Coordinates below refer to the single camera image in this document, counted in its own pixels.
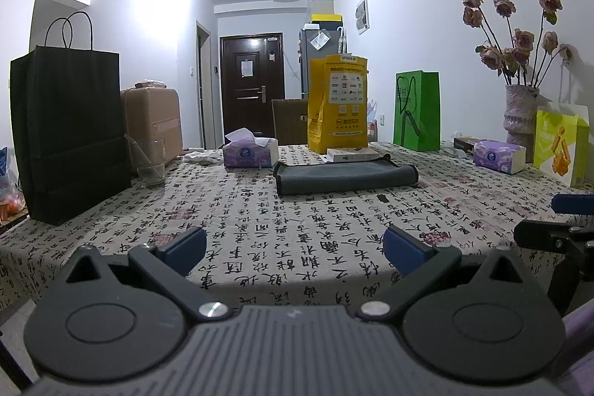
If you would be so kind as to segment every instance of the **tiled floor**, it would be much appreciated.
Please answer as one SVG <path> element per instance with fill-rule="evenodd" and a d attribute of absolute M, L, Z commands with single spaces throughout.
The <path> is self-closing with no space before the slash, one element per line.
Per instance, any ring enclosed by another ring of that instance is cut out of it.
<path fill-rule="evenodd" d="M 31 359 L 29 359 L 27 351 L 25 350 L 25 344 L 23 343 L 23 329 L 25 328 L 27 318 L 33 312 L 34 308 L 35 304 L 29 300 L 23 304 L 23 306 L 19 307 L 16 312 L 12 314 L 10 319 L 0 326 L 0 331 L 2 331 L 2 342 L 13 355 L 13 358 L 17 363 L 23 368 L 25 374 L 33 381 L 35 381 L 38 376 L 35 373 Z M 4 371 L 0 369 L 0 395 L 17 396 L 19 394 L 20 391 L 17 387 L 8 379 Z"/>

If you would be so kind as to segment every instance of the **ridged gray surface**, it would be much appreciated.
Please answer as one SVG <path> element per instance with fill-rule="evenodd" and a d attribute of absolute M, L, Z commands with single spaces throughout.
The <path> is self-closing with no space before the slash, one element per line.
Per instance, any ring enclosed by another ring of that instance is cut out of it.
<path fill-rule="evenodd" d="M 562 396 L 545 380 L 476 388 L 430 373 L 389 327 L 342 306 L 245 306 L 196 328 L 170 362 L 120 385 L 43 378 L 27 396 Z"/>

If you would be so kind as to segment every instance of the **calligraphy tablecloth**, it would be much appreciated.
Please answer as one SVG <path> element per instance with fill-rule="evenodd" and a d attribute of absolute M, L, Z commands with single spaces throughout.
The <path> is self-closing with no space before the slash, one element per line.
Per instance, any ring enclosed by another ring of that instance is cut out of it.
<path fill-rule="evenodd" d="M 26 220 L 0 235 L 0 309 L 21 296 L 38 300 L 75 249 L 103 254 L 167 242 L 190 226 L 208 233 L 206 257 L 189 279 L 233 307 L 343 303 L 356 306 L 400 279 L 382 254 L 397 225 L 427 244 L 445 239 L 463 253 L 510 245 L 522 218 L 559 220 L 551 197 L 572 193 L 529 166 L 515 176 L 469 160 L 372 144 L 396 164 L 414 164 L 414 187 L 286 196 L 271 169 L 226 169 L 173 162 L 164 187 L 128 189 L 51 227 Z M 306 147 L 281 147 L 288 164 L 320 163 Z M 560 258 L 522 251 L 543 285 Z"/>

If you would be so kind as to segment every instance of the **gray refrigerator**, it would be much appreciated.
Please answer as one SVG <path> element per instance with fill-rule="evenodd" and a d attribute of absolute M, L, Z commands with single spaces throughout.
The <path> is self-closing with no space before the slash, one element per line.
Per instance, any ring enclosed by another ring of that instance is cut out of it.
<path fill-rule="evenodd" d="M 301 50 L 301 97 L 307 98 L 310 92 L 310 60 L 325 59 L 329 54 L 338 54 L 338 38 L 340 33 L 337 30 L 323 30 L 330 37 L 328 42 L 321 49 L 316 49 L 311 44 L 319 34 L 317 29 L 301 29 L 299 32 L 299 48 Z"/>

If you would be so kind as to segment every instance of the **yellow paper bag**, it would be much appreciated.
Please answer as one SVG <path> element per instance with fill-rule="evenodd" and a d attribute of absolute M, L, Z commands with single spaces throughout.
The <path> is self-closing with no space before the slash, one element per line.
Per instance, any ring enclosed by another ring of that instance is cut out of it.
<path fill-rule="evenodd" d="M 367 147 L 367 59 L 312 59 L 307 113 L 310 150 Z"/>
<path fill-rule="evenodd" d="M 583 185 L 588 156 L 588 108 L 549 102 L 536 114 L 534 166 L 571 187 Z"/>

